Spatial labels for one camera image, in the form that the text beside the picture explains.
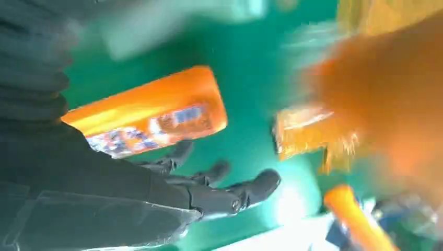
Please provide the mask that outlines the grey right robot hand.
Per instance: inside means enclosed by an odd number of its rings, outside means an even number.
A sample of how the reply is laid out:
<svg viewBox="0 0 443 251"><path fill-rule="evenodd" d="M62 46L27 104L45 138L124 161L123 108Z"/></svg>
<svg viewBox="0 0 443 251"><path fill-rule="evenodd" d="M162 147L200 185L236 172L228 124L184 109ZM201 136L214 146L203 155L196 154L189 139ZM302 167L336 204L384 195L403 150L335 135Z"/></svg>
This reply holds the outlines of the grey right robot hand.
<svg viewBox="0 0 443 251"><path fill-rule="evenodd" d="M159 246L194 222L234 216L279 186L267 169L215 188L226 162L172 175L192 149L178 143L157 162L131 163L94 151L64 123L1 123L1 250L90 250Z"/></svg>

